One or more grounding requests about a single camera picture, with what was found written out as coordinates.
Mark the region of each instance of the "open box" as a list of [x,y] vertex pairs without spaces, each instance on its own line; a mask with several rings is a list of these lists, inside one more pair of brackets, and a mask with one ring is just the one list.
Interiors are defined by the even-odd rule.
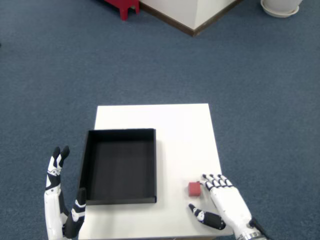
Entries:
[[157,202],[156,130],[88,131],[79,188],[88,205]]

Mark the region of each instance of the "red object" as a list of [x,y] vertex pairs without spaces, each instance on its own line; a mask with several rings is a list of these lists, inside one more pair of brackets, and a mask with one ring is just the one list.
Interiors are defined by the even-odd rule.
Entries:
[[189,197],[199,197],[201,195],[200,182],[189,182]]
[[135,7],[135,13],[139,13],[139,0],[104,0],[107,3],[112,4],[120,10],[120,17],[123,21],[128,18],[128,9],[132,6]]

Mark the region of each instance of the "plant pot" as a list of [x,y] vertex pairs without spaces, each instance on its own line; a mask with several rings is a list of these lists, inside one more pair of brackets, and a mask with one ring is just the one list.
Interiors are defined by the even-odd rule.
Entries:
[[299,11],[302,0],[261,0],[264,11],[277,18],[287,18]]

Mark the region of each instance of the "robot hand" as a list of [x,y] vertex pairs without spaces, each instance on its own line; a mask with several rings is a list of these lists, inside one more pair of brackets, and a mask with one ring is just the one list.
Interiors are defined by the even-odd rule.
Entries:
[[60,186],[60,172],[69,147],[56,147],[49,162],[44,192],[45,223],[49,240],[75,238],[85,219],[86,189],[80,188],[71,212],[68,212]]
[[219,215],[205,212],[189,204],[198,221],[216,229],[230,226],[237,240],[270,239],[264,229],[258,224],[240,195],[238,189],[223,175],[203,175],[204,185],[210,192],[210,197]]

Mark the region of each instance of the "red block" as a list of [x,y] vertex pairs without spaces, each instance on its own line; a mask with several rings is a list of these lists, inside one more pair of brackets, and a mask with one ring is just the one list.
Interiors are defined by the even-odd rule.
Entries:
[[189,197],[199,197],[201,195],[200,182],[189,182]]

